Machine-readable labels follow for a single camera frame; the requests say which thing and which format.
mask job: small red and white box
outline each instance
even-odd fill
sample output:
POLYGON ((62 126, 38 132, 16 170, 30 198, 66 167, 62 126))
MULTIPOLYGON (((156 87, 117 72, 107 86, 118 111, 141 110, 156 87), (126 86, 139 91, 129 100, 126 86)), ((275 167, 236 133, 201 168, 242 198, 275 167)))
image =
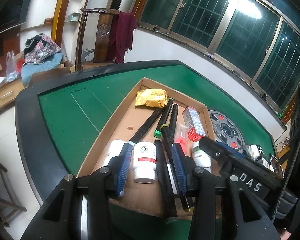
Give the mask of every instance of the small red and white box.
POLYGON ((206 136, 196 109, 187 106, 182 115, 183 119, 185 120, 185 124, 189 129, 188 137, 190 141, 197 142, 202 137, 206 136))

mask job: white letter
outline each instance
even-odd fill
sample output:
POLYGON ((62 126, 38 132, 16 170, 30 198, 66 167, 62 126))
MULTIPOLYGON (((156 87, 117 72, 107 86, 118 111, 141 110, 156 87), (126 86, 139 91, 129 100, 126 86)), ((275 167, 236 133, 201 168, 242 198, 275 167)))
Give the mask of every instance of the white letter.
POLYGON ((251 187, 251 186, 252 186, 252 182, 253 182, 253 179, 250 179, 250 180, 246 183, 246 185, 249 185, 249 187, 251 187))
POLYGON ((260 189, 261 186, 262 186, 261 183, 258 183, 253 190, 254 191, 259 191, 259 189, 260 189))
POLYGON ((246 178, 247 178, 247 174, 242 173, 240 179, 241 179, 242 181, 244 181, 246 178))

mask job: metal screw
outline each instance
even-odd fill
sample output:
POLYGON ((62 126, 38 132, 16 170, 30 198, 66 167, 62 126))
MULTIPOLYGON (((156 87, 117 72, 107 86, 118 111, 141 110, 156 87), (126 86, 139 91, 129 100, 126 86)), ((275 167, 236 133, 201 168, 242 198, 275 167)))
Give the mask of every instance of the metal screw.
POLYGON ((100 168, 100 172, 101 172, 101 173, 108 173, 108 172, 109 172, 109 168, 106 167, 106 166, 101 167, 101 168, 100 168))
POLYGON ((195 171, 196 173, 203 173, 203 172, 204 172, 204 168, 202 168, 202 167, 195 167, 195 168, 194 168, 194 171, 195 171))
POLYGON ((236 182, 236 181, 239 180, 239 178, 238 178, 236 175, 231 175, 231 176, 230 176, 230 179, 231 179, 232 181, 234 181, 234 182, 236 182))
POLYGON ((69 181, 71 179, 73 179, 73 175, 72 174, 68 174, 68 175, 65 176, 65 180, 66 181, 69 181))

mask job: yellow soap package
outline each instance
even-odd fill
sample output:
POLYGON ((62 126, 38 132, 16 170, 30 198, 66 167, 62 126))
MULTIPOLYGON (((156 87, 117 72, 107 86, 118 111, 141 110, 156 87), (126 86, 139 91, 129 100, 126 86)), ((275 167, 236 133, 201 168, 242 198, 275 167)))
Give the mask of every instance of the yellow soap package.
POLYGON ((163 89, 145 89, 137 93, 135 106, 151 106, 164 108, 167 105, 167 92, 163 89))

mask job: blue towel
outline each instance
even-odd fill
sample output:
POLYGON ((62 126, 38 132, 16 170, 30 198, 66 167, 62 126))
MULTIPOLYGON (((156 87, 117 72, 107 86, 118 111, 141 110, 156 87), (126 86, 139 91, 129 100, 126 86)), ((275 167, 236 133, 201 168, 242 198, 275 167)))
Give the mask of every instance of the blue towel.
POLYGON ((57 52, 46 59, 42 63, 27 63, 21 69, 21 79, 24 86, 29 85, 31 76, 34 73, 50 70, 60 65, 63 54, 57 52))

